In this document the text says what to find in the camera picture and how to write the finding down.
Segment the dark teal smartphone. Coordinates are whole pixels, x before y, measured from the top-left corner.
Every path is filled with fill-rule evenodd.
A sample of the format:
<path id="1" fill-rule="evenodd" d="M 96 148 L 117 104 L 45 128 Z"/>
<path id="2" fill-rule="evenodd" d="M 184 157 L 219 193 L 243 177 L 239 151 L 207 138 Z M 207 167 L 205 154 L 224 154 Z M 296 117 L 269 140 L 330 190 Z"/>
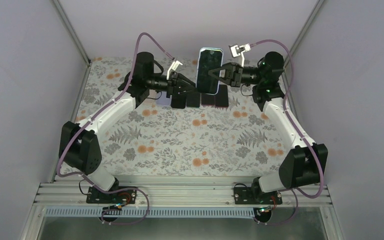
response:
<path id="1" fill-rule="evenodd" d="M 201 93 L 193 92 L 186 97 L 187 108 L 199 108 L 201 106 Z"/>

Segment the black phone case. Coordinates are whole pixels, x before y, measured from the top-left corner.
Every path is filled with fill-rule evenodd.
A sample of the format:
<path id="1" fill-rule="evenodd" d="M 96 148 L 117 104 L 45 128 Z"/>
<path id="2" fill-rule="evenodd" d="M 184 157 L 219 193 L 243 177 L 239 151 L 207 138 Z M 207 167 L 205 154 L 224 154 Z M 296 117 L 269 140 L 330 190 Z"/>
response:
<path id="1" fill-rule="evenodd" d="M 173 109 L 185 109 L 187 103 L 186 96 L 173 97 L 170 102 L 170 106 Z"/>

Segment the magenta smartphone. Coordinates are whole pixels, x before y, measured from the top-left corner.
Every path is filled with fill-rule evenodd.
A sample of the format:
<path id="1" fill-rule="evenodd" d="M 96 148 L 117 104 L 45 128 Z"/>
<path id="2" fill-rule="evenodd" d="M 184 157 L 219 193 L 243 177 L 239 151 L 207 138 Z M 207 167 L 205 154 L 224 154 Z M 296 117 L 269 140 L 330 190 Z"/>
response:
<path id="1" fill-rule="evenodd" d="M 200 99 L 202 106 L 215 106 L 215 95 L 202 93 Z"/>

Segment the pink smartphone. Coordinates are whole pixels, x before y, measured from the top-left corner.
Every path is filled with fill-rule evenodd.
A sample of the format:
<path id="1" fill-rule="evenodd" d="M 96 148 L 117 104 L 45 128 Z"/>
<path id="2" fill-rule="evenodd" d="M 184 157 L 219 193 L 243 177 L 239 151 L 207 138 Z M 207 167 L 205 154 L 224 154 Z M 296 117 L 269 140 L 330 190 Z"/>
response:
<path id="1" fill-rule="evenodd" d="M 214 97 L 214 106 L 216 108 L 229 107 L 228 86 L 220 85 L 217 94 Z"/>

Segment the lilac phone case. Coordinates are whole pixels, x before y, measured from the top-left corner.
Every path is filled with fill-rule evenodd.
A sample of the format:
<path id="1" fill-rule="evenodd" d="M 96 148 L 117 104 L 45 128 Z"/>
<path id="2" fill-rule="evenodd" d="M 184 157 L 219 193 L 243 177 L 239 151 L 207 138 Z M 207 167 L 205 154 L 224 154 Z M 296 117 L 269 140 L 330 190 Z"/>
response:
<path id="1" fill-rule="evenodd" d="M 169 107 L 171 105 L 172 96 L 166 91 L 162 91 L 160 97 L 155 101 L 157 106 Z"/>

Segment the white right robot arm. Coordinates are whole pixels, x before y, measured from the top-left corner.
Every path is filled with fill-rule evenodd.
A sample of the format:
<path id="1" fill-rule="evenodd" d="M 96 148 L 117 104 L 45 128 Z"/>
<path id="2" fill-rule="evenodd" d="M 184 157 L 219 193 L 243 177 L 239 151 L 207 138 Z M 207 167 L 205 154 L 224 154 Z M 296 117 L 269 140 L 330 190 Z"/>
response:
<path id="1" fill-rule="evenodd" d="M 304 193 L 302 186 L 319 184 L 316 194 L 304 194 L 315 199 L 321 195 L 325 185 L 328 149 L 306 133 L 288 107 L 287 94 L 279 84 L 283 72 L 284 58 L 275 51 L 268 52 L 255 67 L 229 62 L 208 70 L 210 77 L 230 87 L 252 86 L 253 102 L 273 121 L 283 145 L 289 149 L 277 172 L 253 180 L 250 195 L 258 204 L 269 199 L 270 193 L 282 190 Z"/>

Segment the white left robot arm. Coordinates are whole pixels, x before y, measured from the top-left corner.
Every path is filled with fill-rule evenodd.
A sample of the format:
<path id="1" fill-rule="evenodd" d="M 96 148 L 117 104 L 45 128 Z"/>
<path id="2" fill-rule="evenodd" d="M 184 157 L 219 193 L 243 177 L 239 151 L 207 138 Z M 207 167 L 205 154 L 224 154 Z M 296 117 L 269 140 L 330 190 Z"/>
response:
<path id="1" fill-rule="evenodd" d="M 104 201 L 114 202 L 119 197 L 119 182 L 101 166 L 99 137 L 143 103 L 151 90 L 165 92 L 173 100 L 193 93 L 195 83 L 176 71 L 180 65 L 179 60 L 173 59 L 168 70 L 164 70 L 152 53 L 137 53 L 114 96 L 86 118 L 62 126 L 56 174 L 61 178 L 79 175 L 99 191 Z"/>

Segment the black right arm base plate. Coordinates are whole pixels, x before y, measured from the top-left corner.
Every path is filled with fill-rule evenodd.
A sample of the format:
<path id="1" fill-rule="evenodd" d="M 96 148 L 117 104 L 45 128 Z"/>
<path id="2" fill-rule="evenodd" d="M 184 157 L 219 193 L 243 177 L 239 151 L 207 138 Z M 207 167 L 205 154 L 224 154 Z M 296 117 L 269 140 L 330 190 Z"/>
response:
<path id="1" fill-rule="evenodd" d="M 282 195 L 278 191 L 261 192 L 242 185 L 233 187 L 233 198 L 236 205 L 281 205 L 283 203 Z"/>

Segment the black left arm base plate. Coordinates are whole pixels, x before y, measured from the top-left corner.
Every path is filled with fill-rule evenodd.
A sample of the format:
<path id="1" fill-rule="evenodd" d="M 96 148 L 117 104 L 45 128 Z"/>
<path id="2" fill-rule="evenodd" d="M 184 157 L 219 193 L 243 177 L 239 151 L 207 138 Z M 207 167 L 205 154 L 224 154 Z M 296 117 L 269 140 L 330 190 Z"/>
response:
<path id="1" fill-rule="evenodd" d="M 87 204 L 134 204 L 136 201 L 137 189 L 133 187 L 120 186 L 120 189 L 127 188 L 117 193 L 103 193 L 95 187 L 88 189 L 86 203 Z"/>

